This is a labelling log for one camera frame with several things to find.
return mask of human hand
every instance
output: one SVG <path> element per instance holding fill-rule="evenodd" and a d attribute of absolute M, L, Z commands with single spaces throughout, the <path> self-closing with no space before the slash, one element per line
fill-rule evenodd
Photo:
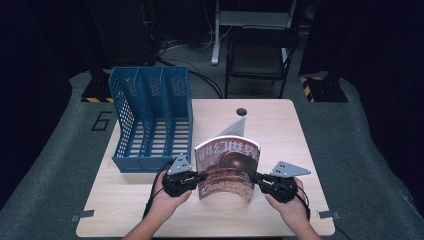
<path fill-rule="evenodd" d="M 297 186 L 303 189 L 303 182 L 296 177 L 294 180 Z M 297 195 L 305 201 L 305 195 L 300 189 L 297 190 Z M 298 239 L 321 239 L 309 223 L 305 206 L 297 197 L 287 203 L 280 203 L 269 194 L 265 194 L 265 198 L 271 207 L 280 213 L 283 221 Z"/>
<path fill-rule="evenodd" d="M 150 211 L 147 216 L 154 216 L 156 220 L 160 222 L 165 222 L 168 220 L 172 214 L 174 214 L 175 210 L 178 206 L 183 204 L 191 195 L 191 190 L 183 193 L 179 197 L 171 197 L 164 190 L 162 185 L 162 180 L 166 174 L 166 171 L 160 173 L 158 180 L 156 182 L 156 186 L 154 189 L 154 193 L 156 196 L 153 198 L 153 203 L 150 208 Z"/>

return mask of yellow black tape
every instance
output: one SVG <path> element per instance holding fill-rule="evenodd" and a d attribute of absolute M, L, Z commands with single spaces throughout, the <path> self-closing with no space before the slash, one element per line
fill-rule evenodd
<path fill-rule="evenodd" d="M 321 77 L 312 77 L 312 79 L 315 80 L 324 80 Z M 314 97 L 312 96 L 311 89 L 308 85 L 308 78 L 307 77 L 300 77 L 300 82 L 302 83 L 303 90 L 305 92 L 306 98 L 308 99 L 308 102 L 314 102 Z"/>
<path fill-rule="evenodd" d="M 111 103 L 111 102 L 113 102 L 113 98 L 81 98 L 81 102 Z"/>

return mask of wooden table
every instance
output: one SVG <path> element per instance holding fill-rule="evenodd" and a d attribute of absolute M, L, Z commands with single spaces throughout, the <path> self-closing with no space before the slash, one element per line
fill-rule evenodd
<path fill-rule="evenodd" d="M 245 108 L 245 137 L 259 142 L 262 147 L 258 172 L 269 173 L 279 161 L 311 170 L 311 174 L 299 177 L 309 197 L 311 224 L 322 236 L 334 233 L 333 220 L 320 219 L 316 214 L 317 211 L 327 211 L 328 206 L 296 110 L 290 100 L 193 99 L 192 105 L 193 146 L 239 119 L 236 109 Z M 112 160 L 119 131 L 117 123 L 84 208 L 94 210 L 94 216 L 80 219 L 76 230 L 79 237 L 123 237 L 142 218 L 155 174 L 120 173 Z M 231 193 L 216 193 L 200 201 L 196 189 L 155 236 L 188 238 L 292 235 L 279 213 L 268 204 L 256 186 L 250 203 Z"/>

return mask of hand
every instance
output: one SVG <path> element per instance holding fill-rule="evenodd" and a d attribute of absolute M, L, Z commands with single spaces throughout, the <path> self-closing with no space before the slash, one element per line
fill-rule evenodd
<path fill-rule="evenodd" d="M 296 177 L 294 180 L 297 186 L 303 189 L 302 181 Z M 305 196 L 300 189 L 297 190 L 297 194 L 305 200 Z M 271 207 L 280 213 L 283 221 L 298 239 L 321 239 L 309 223 L 305 206 L 297 197 L 287 203 L 280 203 L 269 194 L 265 194 L 265 198 Z"/>
<path fill-rule="evenodd" d="M 161 172 L 158 178 L 158 181 L 155 186 L 155 194 L 159 192 L 155 198 L 153 198 L 153 203 L 149 211 L 149 215 L 154 215 L 158 220 L 165 222 L 168 220 L 178 206 L 183 204 L 191 195 L 191 190 L 183 193 L 179 197 L 171 197 L 164 190 L 162 185 L 162 180 L 165 176 L 165 171 Z"/>
<path fill-rule="evenodd" d="M 124 239 L 148 240 L 153 237 L 162 224 L 168 220 L 178 206 L 183 204 L 191 195 L 191 191 L 179 197 L 171 197 L 163 191 L 162 180 L 166 172 L 161 172 L 156 182 L 153 203 L 147 216 L 137 224 Z"/>

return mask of magazine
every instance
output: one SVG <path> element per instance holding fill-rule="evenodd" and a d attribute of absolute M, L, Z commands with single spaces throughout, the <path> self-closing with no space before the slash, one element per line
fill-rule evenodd
<path fill-rule="evenodd" d="M 252 200 L 255 184 L 250 180 L 258 168 L 260 145 L 244 135 L 245 117 L 217 136 L 195 147 L 198 174 L 207 178 L 198 184 L 199 198 L 230 192 Z"/>

